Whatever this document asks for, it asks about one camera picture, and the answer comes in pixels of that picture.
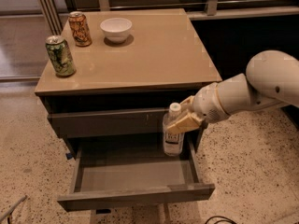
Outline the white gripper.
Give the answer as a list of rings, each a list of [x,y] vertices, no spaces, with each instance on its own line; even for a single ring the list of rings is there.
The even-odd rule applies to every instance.
[[[200,128],[204,120],[207,123],[216,123],[229,118],[221,106],[216,82],[203,87],[195,96],[187,97],[180,106],[182,112],[189,112],[166,125],[165,130],[168,133],[186,133]]]

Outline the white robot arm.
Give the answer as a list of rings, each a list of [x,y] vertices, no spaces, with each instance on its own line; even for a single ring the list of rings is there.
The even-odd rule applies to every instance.
[[[243,111],[273,106],[299,106],[299,61],[291,55],[266,50],[252,57],[246,72],[211,83],[180,103],[182,113],[164,126],[172,134],[198,129]]]

